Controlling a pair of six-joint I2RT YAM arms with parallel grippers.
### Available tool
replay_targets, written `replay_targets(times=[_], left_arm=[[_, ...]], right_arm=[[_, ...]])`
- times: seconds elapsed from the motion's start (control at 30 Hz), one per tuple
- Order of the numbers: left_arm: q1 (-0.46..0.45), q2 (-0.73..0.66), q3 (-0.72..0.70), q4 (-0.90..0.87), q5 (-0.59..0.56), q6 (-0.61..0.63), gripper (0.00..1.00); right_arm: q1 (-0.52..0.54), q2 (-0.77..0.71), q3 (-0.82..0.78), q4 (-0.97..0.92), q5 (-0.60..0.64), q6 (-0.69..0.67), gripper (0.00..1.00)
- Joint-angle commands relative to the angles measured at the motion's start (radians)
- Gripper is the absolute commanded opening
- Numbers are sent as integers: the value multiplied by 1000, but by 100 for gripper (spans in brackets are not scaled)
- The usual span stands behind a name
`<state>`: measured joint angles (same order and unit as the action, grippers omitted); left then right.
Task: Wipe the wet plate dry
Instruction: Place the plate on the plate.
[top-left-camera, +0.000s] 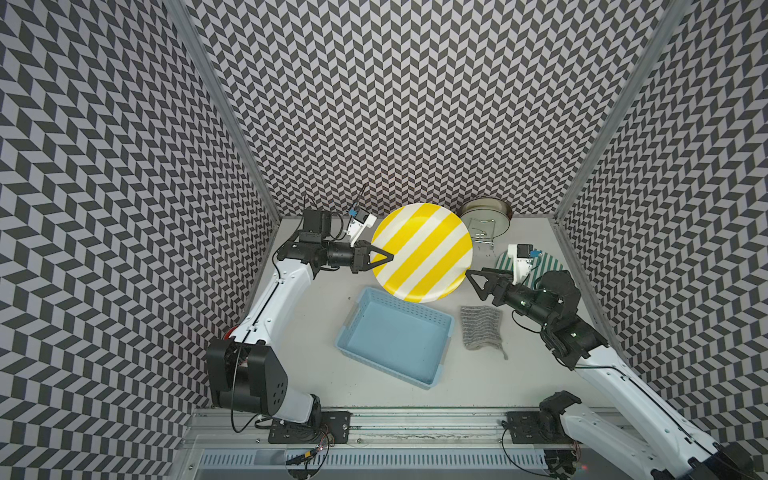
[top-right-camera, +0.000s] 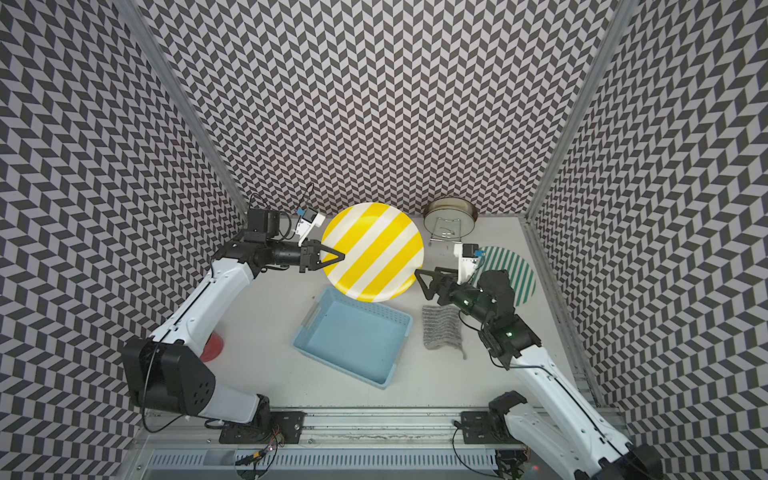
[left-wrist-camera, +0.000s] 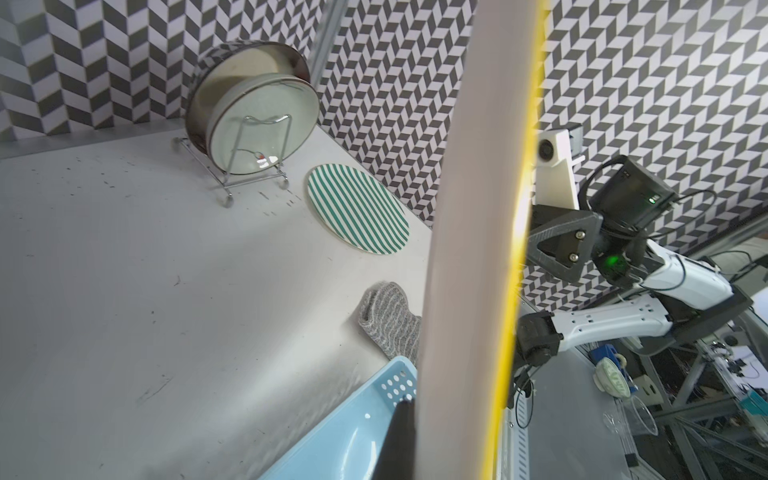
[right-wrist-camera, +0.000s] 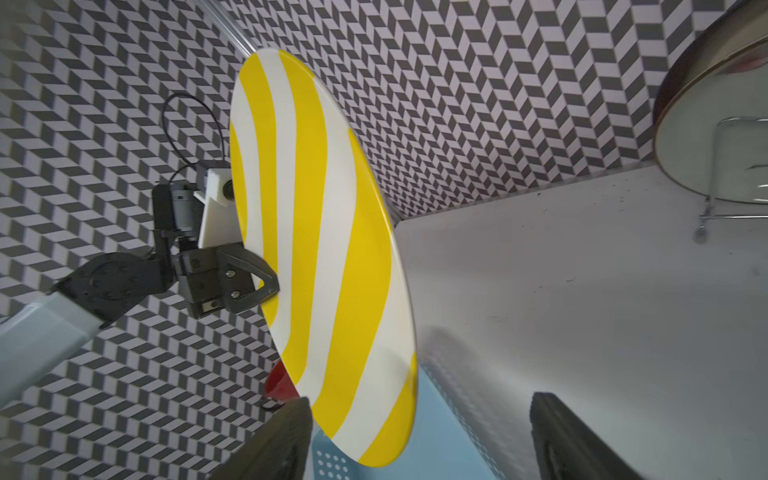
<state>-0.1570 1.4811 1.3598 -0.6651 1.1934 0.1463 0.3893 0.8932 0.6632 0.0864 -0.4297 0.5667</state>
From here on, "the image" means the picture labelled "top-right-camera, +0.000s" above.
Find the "grey microfibre cloth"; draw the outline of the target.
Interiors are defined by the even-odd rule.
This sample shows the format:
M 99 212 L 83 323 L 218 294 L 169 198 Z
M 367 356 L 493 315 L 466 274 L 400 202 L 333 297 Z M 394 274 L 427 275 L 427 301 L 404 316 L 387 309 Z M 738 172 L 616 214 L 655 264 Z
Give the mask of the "grey microfibre cloth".
M 450 347 L 460 352 L 463 360 L 467 359 L 457 307 L 425 305 L 421 310 L 421 319 L 423 345 L 427 350 Z

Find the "yellow striped plate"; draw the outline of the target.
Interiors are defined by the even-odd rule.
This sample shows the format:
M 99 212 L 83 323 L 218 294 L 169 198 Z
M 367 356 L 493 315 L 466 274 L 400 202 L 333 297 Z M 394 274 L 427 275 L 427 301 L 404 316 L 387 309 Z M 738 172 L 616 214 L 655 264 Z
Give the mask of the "yellow striped plate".
M 392 300 L 415 282 L 424 262 L 424 240 L 412 220 L 396 207 L 378 202 L 350 206 L 330 220 L 322 243 L 346 258 L 323 269 L 347 297 L 368 303 Z

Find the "green striped plate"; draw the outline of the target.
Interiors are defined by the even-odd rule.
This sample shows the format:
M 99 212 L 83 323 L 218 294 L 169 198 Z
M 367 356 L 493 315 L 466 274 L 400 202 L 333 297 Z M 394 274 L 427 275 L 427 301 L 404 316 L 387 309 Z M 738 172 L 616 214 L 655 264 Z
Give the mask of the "green striped plate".
M 504 270 L 515 293 L 516 307 L 524 305 L 534 296 L 538 285 L 536 272 L 525 258 L 500 246 L 481 246 L 480 251 L 481 259 L 470 280 L 473 286 L 478 286 L 480 275 L 484 272 Z

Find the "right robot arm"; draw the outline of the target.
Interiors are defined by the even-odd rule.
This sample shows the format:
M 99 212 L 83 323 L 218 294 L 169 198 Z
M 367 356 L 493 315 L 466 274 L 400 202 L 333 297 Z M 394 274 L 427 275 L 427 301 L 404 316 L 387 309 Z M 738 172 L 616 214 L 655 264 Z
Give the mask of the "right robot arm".
M 547 420 L 516 391 L 497 397 L 489 408 L 510 436 L 530 447 L 561 478 L 663 478 L 659 452 L 630 441 L 565 378 L 541 339 L 517 314 L 507 271 L 486 271 L 476 285 L 457 283 L 452 269 L 418 269 L 415 275 L 426 299 L 453 305 L 479 321 L 478 337 L 490 357 L 539 400 Z

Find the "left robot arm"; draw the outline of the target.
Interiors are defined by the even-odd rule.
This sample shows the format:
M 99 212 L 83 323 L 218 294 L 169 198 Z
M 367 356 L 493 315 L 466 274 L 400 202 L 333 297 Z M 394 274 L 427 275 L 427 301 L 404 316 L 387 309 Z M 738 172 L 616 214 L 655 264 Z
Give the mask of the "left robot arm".
M 269 400 L 216 380 L 202 359 L 230 304 L 261 273 L 317 271 L 344 260 L 343 253 L 310 238 L 325 217 L 312 208 L 297 211 L 293 235 L 280 231 L 287 214 L 250 208 L 246 226 L 220 247 L 201 283 L 146 338 L 128 340 L 121 352 L 130 402 L 149 409 L 272 430 Z

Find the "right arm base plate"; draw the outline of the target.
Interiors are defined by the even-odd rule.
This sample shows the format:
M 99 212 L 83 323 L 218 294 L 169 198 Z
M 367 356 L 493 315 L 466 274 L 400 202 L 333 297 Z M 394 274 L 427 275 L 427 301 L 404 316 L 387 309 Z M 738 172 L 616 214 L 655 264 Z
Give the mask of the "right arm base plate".
M 508 431 L 504 418 L 492 411 L 462 411 L 459 423 L 463 442 L 469 445 L 519 444 Z

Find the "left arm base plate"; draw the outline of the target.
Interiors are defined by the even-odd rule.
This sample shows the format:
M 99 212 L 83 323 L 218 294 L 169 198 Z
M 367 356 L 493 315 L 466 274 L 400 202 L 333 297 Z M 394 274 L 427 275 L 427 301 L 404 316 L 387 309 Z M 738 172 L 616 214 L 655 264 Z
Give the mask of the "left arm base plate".
M 226 422 L 219 436 L 224 445 L 263 444 L 276 436 L 280 444 L 298 444 L 306 413 L 298 410 L 271 411 L 249 424 Z

